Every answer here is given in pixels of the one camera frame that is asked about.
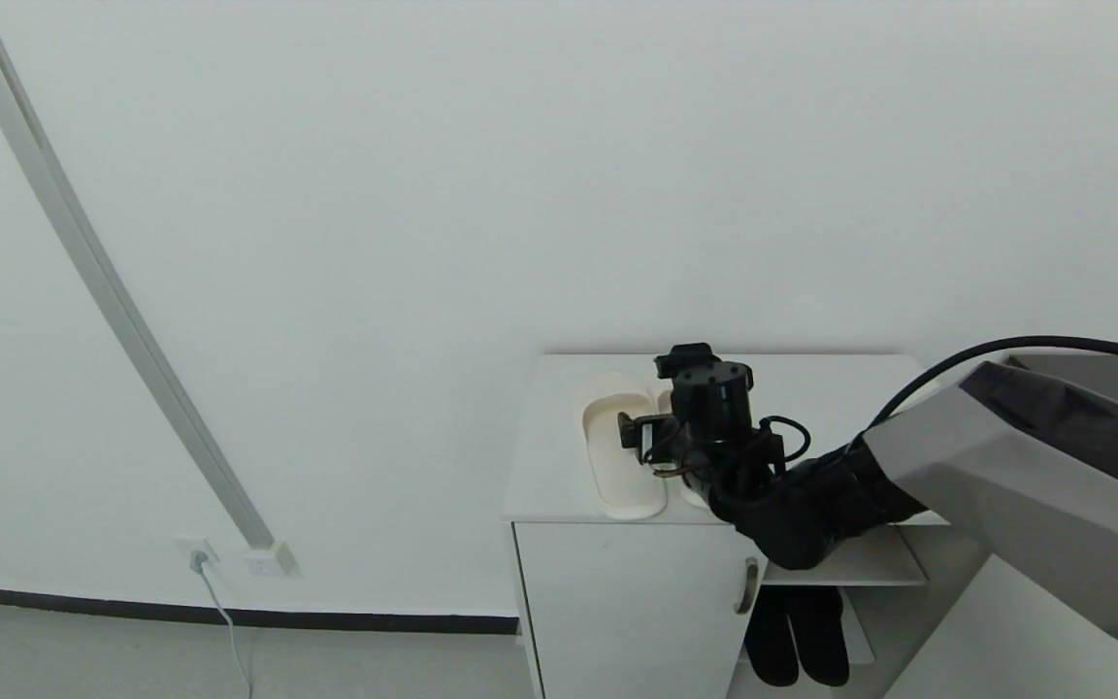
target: cabinet door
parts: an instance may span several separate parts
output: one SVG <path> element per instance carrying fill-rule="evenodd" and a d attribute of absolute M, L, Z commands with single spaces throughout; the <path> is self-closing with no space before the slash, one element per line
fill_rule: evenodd
<path fill-rule="evenodd" d="M 517 523 L 515 537 L 546 699 L 727 697 L 765 566 L 749 539 L 648 523 Z"/>

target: wall outlet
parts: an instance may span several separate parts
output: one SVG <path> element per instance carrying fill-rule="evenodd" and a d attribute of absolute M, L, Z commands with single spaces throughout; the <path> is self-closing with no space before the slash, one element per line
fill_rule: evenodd
<path fill-rule="evenodd" d="M 245 552 L 248 572 L 257 577 L 299 577 L 301 570 L 296 566 L 296 557 L 287 544 L 276 541 L 267 549 L 250 548 Z"/>
<path fill-rule="evenodd" d="M 192 551 L 205 551 L 205 555 L 209 557 L 209 563 L 218 563 L 218 554 L 214 552 L 212 546 L 205 539 L 186 539 L 186 537 L 177 536 L 173 542 L 174 548 L 183 556 L 183 565 L 188 565 L 192 560 Z"/>

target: floor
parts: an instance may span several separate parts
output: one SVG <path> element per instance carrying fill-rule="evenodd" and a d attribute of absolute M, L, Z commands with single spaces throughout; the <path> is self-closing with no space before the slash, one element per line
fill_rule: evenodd
<path fill-rule="evenodd" d="M 513 636 L 237 637 L 254 699 L 532 699 Z M 243 698 L 226 629 L 0 607 L 0 699 L 161 696 Z M 1118 698 L 1118 643 L 991 558 L 887 699 L 1038 696 Z"/>
<path fill-rule="evenodd" d="M 254 699 L 525 699 L 513 636 L 240 629 Z M 0 607 L 0 699 L 240 699 L 227 631 Z"/>

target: cabinet top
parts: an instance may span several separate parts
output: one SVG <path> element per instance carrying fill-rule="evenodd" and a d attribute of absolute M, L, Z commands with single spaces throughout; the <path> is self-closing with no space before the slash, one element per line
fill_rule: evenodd
<path fill-rule="evenodd" d="M 864 429 L 892 395 L 923 368 L 904 355 L 722 355 L 754 367 L 754 419 L 788 416 L 813 434 L 812 455 L 825 454 Z M 598 507 L 581 428 L 581 390 L 604 371 L 647 386 L 653 355 L 547 355 L 538 359 L 520 415 L 503 504 L 505 521 L 607 522 Z M 786 444 L 798 442 L 779 426 Z M 724 526 L 680 495 L 666 479 L 666 508 L 641 523 Z M 930 513 L 910 523 L 941 523 Z"/>

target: cabinet handle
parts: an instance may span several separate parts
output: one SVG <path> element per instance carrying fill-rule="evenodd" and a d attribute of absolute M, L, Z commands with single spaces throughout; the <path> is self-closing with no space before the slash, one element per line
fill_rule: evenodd
<path fill-rule="evenodd" d="M 754 607 L 754 596 L 758 593 L 758 560 L 757 558 L 746 558 L 745 560 L 745 593 L 737 602 L 736 614 L 749 614 Z"/>

